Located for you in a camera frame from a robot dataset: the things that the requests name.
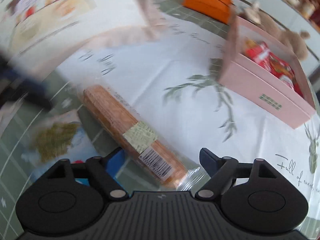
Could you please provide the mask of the blue seaweed snack pack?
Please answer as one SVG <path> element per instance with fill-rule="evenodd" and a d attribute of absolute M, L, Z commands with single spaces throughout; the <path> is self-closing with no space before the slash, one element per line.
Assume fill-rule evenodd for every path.
<path fill-rule="evenodd" d="M 21 158 L 30 165 L 30 181 L 34 183 L 60 159 L 84 163 L 97 155 L 77 111 L 72 110 L 37 124 Z"/>

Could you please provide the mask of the long biscuit stick pack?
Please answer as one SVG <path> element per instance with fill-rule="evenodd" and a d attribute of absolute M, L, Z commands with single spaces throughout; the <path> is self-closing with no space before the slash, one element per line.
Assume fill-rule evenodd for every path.
<path fill-rule="evenodd" d="M 203 168 L 175 152 L 114 90 L 89 86 L 82 101 L 124 151 L 164 187 L 189 191 L 206 177 Z"/>

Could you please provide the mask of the red chicken leg snack pack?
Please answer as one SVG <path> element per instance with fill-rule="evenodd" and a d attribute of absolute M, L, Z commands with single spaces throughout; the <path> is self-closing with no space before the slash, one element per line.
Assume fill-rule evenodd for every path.
<path fill-rule="evenodd" d="M 300 86 L 296 81 L 295 72 L 292 70 L 290 65 L 286 61 L 274 55 L 274 53 L 269 54 L 269 62 L 271 66 L 271 73 L 303 97 Z"/>

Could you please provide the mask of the red sausage snack pack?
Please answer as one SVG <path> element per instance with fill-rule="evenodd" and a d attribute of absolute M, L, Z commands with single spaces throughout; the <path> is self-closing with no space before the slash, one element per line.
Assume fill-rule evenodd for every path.
<path fill-rule="evenodd" d="M 268 45 L 263 41 L 255 42 L 250 38 L 245 38 L 243 54 L 265 69 L 270 66 L 270 50 Z"/>

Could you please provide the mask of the green white tablecloth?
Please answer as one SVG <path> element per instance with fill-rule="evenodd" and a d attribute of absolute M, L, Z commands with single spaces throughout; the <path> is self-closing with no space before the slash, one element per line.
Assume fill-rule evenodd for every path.
<path fill-rule="evenodd" d="M 167 0 L 160 9 L 168 23 L 162 38 L 138 46 L 81 50 L 42 82 L 53 102 L 49 112 L 19 102 L 1 122 L 1 239 L 16 239 L 23 229 L 15 206 L 46 165 L 29 153 L 39 127 L 72 112 L 81 122 L 83 152 L 106 156 L 118 147 L 82 103 L 85 87 L 111 87 L 118 99 L 146 121 L 179 156 L 196 191 L 208 176 L 199 167 L 200 149 L 230 155 L 240 162 L 264 158 L 295 185 L 309 202 L 300 231 L 319 237 L 319 115 L 297 129 L 217 82 L 229 28 Z"/>

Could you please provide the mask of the pink cardboard box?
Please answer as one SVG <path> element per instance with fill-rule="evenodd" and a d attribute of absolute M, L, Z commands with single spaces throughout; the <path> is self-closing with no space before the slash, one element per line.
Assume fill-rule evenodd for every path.
<path fill-rule="evenodd" d="M 277 57 L 288 62 L 302 93 L 296 93 L 272 73 L 246 57 L 242 53 L 246 38 L 265 42 Z M 276 38 L 239 16 L 233 16 L 230 22 L 219 83 L 251 100 L 294 129 L 316 114 L 308 79 L 295 54 Z"/>

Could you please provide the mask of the brown plush teddy bear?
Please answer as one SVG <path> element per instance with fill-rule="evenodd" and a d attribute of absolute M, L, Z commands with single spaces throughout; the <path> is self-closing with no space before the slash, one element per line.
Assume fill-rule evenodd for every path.
<path fill-rule="evenodd" d="M 308 49 L 305 41 L 310 38 L 310 34 L 307 31 L 297 33 L 287 29 L 280 29 L 270 15 L 260 10 L 259 2 L 254 2 L 250 7 L 246 7 L 238 16 L 276 38 L 289 48 L 299 61 L 307 59 Z"/>

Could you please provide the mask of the orange tissue pouch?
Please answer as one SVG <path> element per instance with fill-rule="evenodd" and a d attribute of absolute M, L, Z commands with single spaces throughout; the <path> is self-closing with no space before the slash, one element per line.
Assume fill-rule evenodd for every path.
<path fill-rule="evenodd" d="M 231 17 L 232 0 L 183 0 L 183 6 L 224 24 Z"/>

